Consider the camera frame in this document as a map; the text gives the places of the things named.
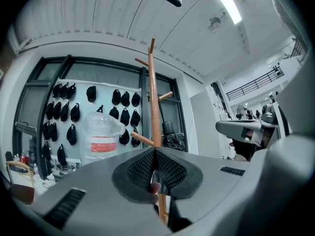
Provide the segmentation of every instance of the ceiling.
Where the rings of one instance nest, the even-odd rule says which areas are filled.
[[[271,0],[234,0],[243,18],[238,25],[220,0],[182,1],[177,8],[165,0],[29,0],[14,29],[18,44],[27,43],[22,50],[99,35],[99,42],[146,53],[154,37],[160,59],[203,82],[274,53],[270,44],[289,34]],[[221,19],[216,29],[209,28],[213,17]]]

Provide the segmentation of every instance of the black window frame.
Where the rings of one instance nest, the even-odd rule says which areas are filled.
[[[45,65],[52,62],[58,62],[60,63],[57,71],[55,72],[53,78],[51,80],[38,80],[38,76],[44,69]],[[48,104],[49,97],[52,93],[53,87],[56,83],[56,81],[60,79],[65,79],[67,73],[71,69],[71,66],[76,62],[87,62],[87,63],[95,63],[95,64],[103,64],[105,66],[111,66],[115,69],[120,69],[124,71],[131,71],[135,73],[139,73],[139,88],[142,88],[141,90],[141,100],[142,100],[142,135],[145,137],[149,137],[149,129],[150,129],[150,120],[148,115],[148,110],[150,108],[149,102],[147,100],[147,97],[149,92],[146,92],[146,76],[148,74],[148,71],[145,67],[137,67],[134,65],[118,62],[118,61],[112,61],[108,59],[98,59],[98,58],[89,58],[89,57],[72,57],[71,55],[68,55],[66,57],[55,57],[55,58],[41,58],[39,62],[34,67],[33,71],[31,72],[30,76],[27,79],[27,82],[25,83],[22,93],[20,95],[18,105],[15,111],[14,116],[14,123],[13,123],[13,137],[12,137],[12,149],[13,154],[19,154],[22,151],[22,133],[26,133],[29,135],[32,135],[35,137],[36,142],[36,162],[39,169],[39,175],[42,179],[45,179],[47,175],[51,173],[50,165],[45,161],[44,157],[41,156],[41,148],[42,148],[42,125],[45,117],[45,108]],[[173,96],[166,99],[165,101],[169,101],[172,103],[178,104],[179,108],[179,120],[181,125],[181,130],[183,131],[183,136],[185,137],[186,145],[187,143],[187,136],[186,136],[186,126],[184,121],[184,114],[183,114],[183,108],[180,101],[180,94],[177,87],[176,79],[170,79],[168,77],[165,77],[160,74],[156,74],[157,79],[159,80],[165,80],[170,83],[171,89],[173,91]],[[21,125],[17,122],[19,117],[19,112],[21,109],[21,104],[23,101],[23,98],[25,96],[26,90],[28,87],[46,87],[46,93],[44,96],[44,100],[40,107],[39,117],[37,120],[37,126],[36,129],[32,129],[28,127],[27,125]]]

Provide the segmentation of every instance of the black cap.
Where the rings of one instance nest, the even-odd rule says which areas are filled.
[[[54,109],[53,109],[53,116],[54,116],[54,119],[55,119],[55,120],[59,119],[59,117],[60,117],[60,110],[61,110],[61,102],[59,101],[59,102],[55,105],[55,107],[54,107]]]
[[[141,120],[140,115],[138,114],[137,110],[135,109],[132,113],[130,124],[131,126],[138,126],[139,121]]]
[[[50,149],[49,149],[49,145],[47,141],[44,143],[44,146],[41,148],[41,154],[45,157],[47,161],[51,160]]]
[[[45,140],[50,139],[49,135],[49,121],[46,121],[46,123],[43,124],[43,135]]]
[[[60,89],[60,97],[61,98],[65,98],[65,96],[67,95],[67,89],[68,89],[68,82],[62,86],[62,88]]]
[[[129,124],[130,115],[126,108],[123,109],[122,115],[120,116],[120,122],[123,123],[125,126]]]
[[[75,145],[77,143],[77,136],[75,133],[75,126],[72,124],[71,127],[67,131],[67,140],[70,145]]]
[[[63,149],[63,145],[61,144],[58,151],[57,151],[57,158],[58,162],[61,164],[61,166],[67,165],[67,161],[65,160],[65,153]]]
[[[109,115],[114,117],[114,118],[116,118],[116,119],[118,119],[119,118],[119,112],[118,112],[117,108],[113,107],[111,109],[111,111],[109,111]]]
[[[140,143],[141,143],[141,142],[140,142],[139,140],[135,139],[134,137],[131,138],[131,144],[132,144],[132,146],[133,146],[134,148],[135,148],[135,147],[138,147],[138,146],[140,145]]]
[[[80,119],[80,106],[77,103],[70,111],[71,121],[78,121]]]
[[[66,121],[68,119],[69,102],[67,102],[60,111],[60,120]]]
[[[122,104],[125,106],[125,107],[128,107],[130,105],[130,101],[129,101],[129,93],[126,91],[124,92],[124,94],[122,95]]]
[[[54,101],[49,103],[45,109],[46,117],[49,120],[53,117],[53,109],[54,109]]]
[[[133,97],[132,97],[132,100],[131,100],[131,103],[133,104],[134,107],[138,107],[139,104],[140,104],[140,95],[135,92]]]
[[[62,86],[62,84],[58,84],[58,85],[54,86],[54,88],[53,88],[53,97],[54,98],[59,97],[61,86]]]
[[[119,90],[118,89],[114,90],[113,91],[112,103],[114,105],[118,105],[120,103],[120,99],[121,99],[121,96],[120,96]]]
[[[68,87],[67,92],[66,92],[66,99],[71,99],[71,97],[75,93],[75,90],[76,90],[76,87],[74,83],[72,86]]]
[[[129,143],[130,137],[129,137],[129,133],[128,130],[126,129],[125,132],[119,137],[119,142],[122,145],[126,145],[127,143]]]
[[[103,113],[103,105],[101,105],[98,109],[97,112]]]
[[[49,125],[49,136],[53,142],[55,142],[58,139],[57,125],[55,122]]]
[[[96,86],[91,86],[87,89],[87,97],[90,102],[96,100]]]

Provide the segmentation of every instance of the wooden coat rack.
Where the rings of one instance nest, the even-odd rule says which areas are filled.
[[[148,47],[148,63],[135,58],[136,61],[138,61],[139,63],[149,68],[151,127],[152,127],[153,141],[142,135],[139,135],[136,132],[132,132],[130,135],[151,147],[162,147],[158,102],[163,101],[167,99],[168,97],[171,97],[173,95],[173,92],[168,92],[158,97],[156,73],[154,70],[154,63],[153,63],[153,47],[154,47],[155,40],[156,40],[155,38],[152,38],[151,46]],[[166,205],[166,196],[163,194],[159,194],[158,196],[159,217],[166,224],[167,213],[165,211],[165,205]]]

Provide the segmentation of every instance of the ceiling light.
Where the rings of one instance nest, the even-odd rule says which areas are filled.
[[[240,12],[238,11],[233,0],[221,0],[221,2],[223,3],[226,10],[230,14],[234,24],[237,24],[242,20]]]

